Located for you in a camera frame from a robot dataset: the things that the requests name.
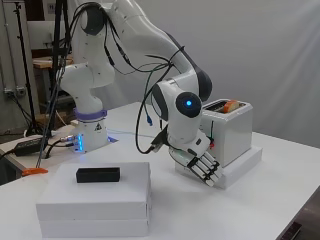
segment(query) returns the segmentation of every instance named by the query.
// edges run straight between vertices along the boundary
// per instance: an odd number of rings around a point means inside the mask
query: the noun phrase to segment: table surface
[[[38,69],[52,68],[52,57],[33,58],[33,67]],[[73,58],[71,55],[67,57],[67,65],[73,64]]]
[[[320,185],[320,149],[258,133],[253,133],[253,144],[264,148],[262,162],[227,190],[209,188],[181,176],[174,171],[166,147],[149,155],[136,150],[132,132],[138,106],[134,103],[108,112],[106,126],[119,142],[85,155],[70,155],[74,158],[68,160],[150,162],[150,234],[135,239],[274,240]],[[152,111],[149,113],[156,126],[149,127],[144,115],[140,134],[154,136],[159,131],[158,121]],[[140,137],[142,148],[146,149],[151,140]],[[54,152],[52,156],[43,162],[50,166],[48,174],[28,176],[0,187],[3,239],[41,239],[35,202],[59,167],[59,158]]]

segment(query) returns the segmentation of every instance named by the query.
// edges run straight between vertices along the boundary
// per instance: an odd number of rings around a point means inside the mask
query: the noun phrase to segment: wire
[[[65,126],[67,126],[67,124],[65,123],[65,121],[63,121],[62,117],[60,116],[60,114],[58,113],[57,110],[56,110],[56,114],[57,114],[59,120],[60,120]]]
[[[43,135],[42,135],[42,141],[41,141],[41,146],[40,146],[40,152],[39,152],[39,157],[38,157],[38,161],[37,161],[37,164],[36,164],[36,168],[39,168],[40,167],[40,164],[41,164],[41,156],[42,156],[42,152],[44,150],[44,146],[45,146],[45,141],[46,141],[46,137],[47,137],[47,132],[48,132],[48,129],[49,129],[49,125],[50,125],[50,119],[52,118],[52,115],[53,115],[53,110],[54,110],[54,107],[55,107],[55,104],[56,104],[56,101],[57,101],[57,98],[58,98],[58,91],[57,91],[57,88],[58,86],[60,86],[60,82],[61,82],[61,79],[62,79],[62,76],[64,74],[64,71],[65,71],[65,66],[66,66],[66,58],[67,58],[67,55],[68,55],[68,52],[70,50],[70,47],[71,47],[71,40],[73,38],[73,35],[75,33],[75,29],[76,29],[76,26],[77,26],[77,23],[79,21],[79,18],[80,18],[80,15],[81,13],[84,11],[83,10],[84,8],[82,8],[80,10],[79,13],[77,14],[74,14],[74,18],[72,19],[72,22],[70,24],[70,31],[72,31],[72,34],[70,36],[70,42],[65,42],[65,53],[64,53],[64,56],[60,59],[61,63],[62,63],[62,66],[61,68],[58,70],[58,72],[56,73],[56,75],[54,76],[55,79],[56,79],[56,84],[52,90],[53,94],[50,98],[50,102],[47,106],[47,109],[46,109],[46,114],[49,113],[49,110],[51,108],[51,112],[49,114],[49,121],[43,131]]]
[[[127,134],[127,135],[135,135],[135,132],[126,132],[126,131],[120,131],[120,130],[113,130],[113,129],[107,129],[108,132],[111,132],[112,134]],[[155,136],[152,135],[146,135],[146,134],[139,134],[139,137],[146,137],[146,138],[155,138]]]
[[[154,68],[154,71],[157,71],[157,70],[160,69],[160,68],[162,69],[163,66],[167,67],[168,64],[159,64],[158,66],[156,66],[156,67]],[[149,85],[151,76],[152,76],[152,74],[154,73],[154,71],[152,71],[152,72],[149,73],[149,76],[148,76],[148,79],[147,79],[147,82],[146,82],[146,86],[145,86],[145,88],[144,88],[144,94],[143,94],[144,97],[145,97],[146,94],[147,94],[148,85]],[[145,111],[145,113],[146,113],[146,115],[147,115],[147,122],[150,124],[150,126],[152,126],[152,119],[151,119],[151,117],[150,117],[150,115],[149,115],[149,113],[148,113],[146,104],[144,104],[144,111]]]
[[[47,151],[46,157],[45,159],[48,159],[50,157],[50,152],[52,150],[52,148],[54,148],[58,143],[61,143],[61,139],[55,141],[49,148],[49,150]]]
[[[178,52],[182,52],[182,51],[184,51],[184,46],[182,46],[182,47],[180,47],[172,56],[171,56],[171,58],[170,58],[170,62],[171,62],[171,60],[178,54]]]
[[[22,113],[22,115],[23,115],[23,117],[24,117],[24,120],[26,121],[27,126],[29,126],[29,124],[30,124],[30,119],[28,119],[28,118],[26,117],[25,111],[24,111],[24,109],[22,108],[22,106],[20,105],[20,103],[19,103],[18,101],[16,101],[14,97],[12,97],[11,100],[12,100],[15,104],[17,104],[18,108],[20,109],[20,111],[21,111],[21,113]]]
[[[113,40],[118,48],[118,51],[119,53],[121,54],[121,56],[123,57],[124,61],[131,67],[133,68],[135,71],[137,72],[142,72],[142,73],[150,73],[150,72],[154,72],[155,70],[152,69],[152,70],[140,70],[139,68],[136,68],[135,66],[133,66],[128,58],[128,55],[123,51],[122,47],[119,45],[119,43],[117,42],[116,38],[115,38],[115,35],[114,35],[114,29],[111,27],[111,34],[112,34],[112,37],[113,37]],[[160,59],[163,59],[165,60],[167,63],[169,63],[169,60],[163,58],[163,57],[158,57],[156,56],[157,58],[160,58]]]
[[[68,147],[68,146],[66,146],[66,145],[55,145],[54,147]]]
[[[213,141],[213,133],[212,133],[212,131],[213,131],[213,121],[211,121],[211,135],[210,135],[211,142]]]
[[[163,78],[168,74],[168,72],[170,71],[170,69],[172,68],[172,66],[173,66],[172,64],[168,65],[167,70],[166,70],[166,71],[164,72],[164,74],[158,79],[158,81],[157,81],[156,83],[158,83],[158,82],[160,82],[160,81],[163,80]],[[149,147],[148,150],[142,151],[142,150],[140,149],[139,139],[138,139],[138,135],[139,135],[139,124],[140,124],[140,118],[141,118],[142,109],[143,109],[144,104],[146,103],[146,100],[147,100],[148,96],[149,96],[149,95],[151,94],[151,92],[152,92],[153,86],[149,89],[149,91],[146,93],[146,95],[144,96],[144,98],[143,98],[143,100],[142,100],[142,102],[141,102],[141,105],[140,105],[140,108],[139,108],[139,112],[138,112],[138,117],[137,117],[137,123],[136,123],[135,142],[136,142],[136,147],[137,147],[138,151],[139,151],[140,153],[142,153],[142,154],[148,154],[148,153],[150,153],[150,152],[154,149],[154,147],[151,146],[151,147]]]
[[[4,158],[6,155],[11,154],[11,153],[14,153],[14,149],[11,149],[10,151],[5,152],[4,154],[2,154],[2,155],[0,156],[0,160],[1,160],[2,158]]]
[[[138,67],[138,69],[140,69],[140,68],[142,68],[142,67],[145,67],[145,66],[149,66],[149,65],[161,65],[161,64],[162,64],[162,63],[146,63],[146,64],[143,64],[143,65],[141,65],[140,67]],[[117,72],[121,73],[122,75],[129,75],[129,74],[132,74],[132,73],[137,72],[137,70],[133,70],[133,71],[131,71],[131,72],[123,73],[123,72],[121,72],[120,70],[118,70],[116,67],[114,67],[114,69],[115,69]]]
[[[0,137],[5,137],[5,136],[23,136],[23,133],[4,133],[4,134],[0,134]]]

